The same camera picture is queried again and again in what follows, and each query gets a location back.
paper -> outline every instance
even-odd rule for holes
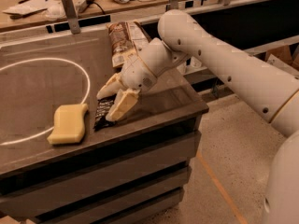
[[[48,9],[49,7],[57,4],[59,4],[59,1],[55,0],[30,0],[28,2],[18,4],[16,6],[9,7],[8,9],[3,10],[3,12],[7,14],[26,15],[35,11]]]

desk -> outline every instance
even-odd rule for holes
[[[133,223],[180,201],[208,108],[178,70],[95,132],[96,93],[114,73],[107,29],[23,40],[3,46],[0,59],[0,67],[23,61],[0,72],[0,211],[42,223]],[[90,80],[83,141],[53,147],[46,133],[5,145],[48,129],[57,106],[86,95],[88,79],[62,59]]]
[[[4,10],[10,6],[18,4],[21,0],[0,0],[0,9]],[[132,9],[144,8],[144,7],[154,7],[159,5],[165,5],[168,3],[168,0],[141,0],[141,1],[130,1],[127,4],[118,4],[113,0],[95,0],[94,2],[98,3],[106,14],[122,12]],[[101,9],[97,5],[90,5],[82,14],[79,14],[79,18],[87,18],[91,16],[99,16],[102,14]],[[11,31],[15,29],[27,28],[42,24],[49,24],[50,21],[46,21],[42,13],[32,15],[28,18],[12,20],[7,14],[0,13],[0,32]]]

